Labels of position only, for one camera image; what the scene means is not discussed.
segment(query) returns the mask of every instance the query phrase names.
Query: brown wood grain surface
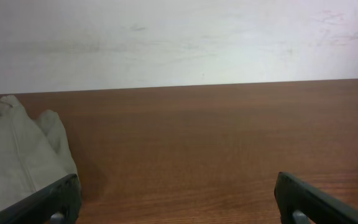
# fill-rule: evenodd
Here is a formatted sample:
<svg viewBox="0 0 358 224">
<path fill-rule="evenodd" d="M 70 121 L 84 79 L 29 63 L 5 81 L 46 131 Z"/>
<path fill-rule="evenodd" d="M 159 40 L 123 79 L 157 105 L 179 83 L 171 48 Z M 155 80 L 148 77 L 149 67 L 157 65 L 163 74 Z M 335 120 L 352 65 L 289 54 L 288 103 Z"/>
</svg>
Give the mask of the brown wood grain surface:
<svg viewBox="0 0 358 224">
<path fill-rule="evenodd" d="M 358 209 L 358 80 L 16 95 L 59 113 L 78 223 L 280 223 L 279 171 Z"/>
</svg>

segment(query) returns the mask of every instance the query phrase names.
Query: cloth fold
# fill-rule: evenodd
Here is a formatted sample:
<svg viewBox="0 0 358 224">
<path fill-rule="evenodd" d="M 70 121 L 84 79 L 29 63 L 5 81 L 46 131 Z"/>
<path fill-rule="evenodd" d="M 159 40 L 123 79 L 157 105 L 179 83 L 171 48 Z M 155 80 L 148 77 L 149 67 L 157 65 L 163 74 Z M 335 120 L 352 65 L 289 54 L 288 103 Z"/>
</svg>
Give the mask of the cloth fold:
<svg viewBox="0 0 358 224">
<path fill-rule="evenodd" d="M 31 120 L 15 96 L 0 99 L 0 211 L 76 174 L 65 128 L 56 112 Z"/>
</svg>

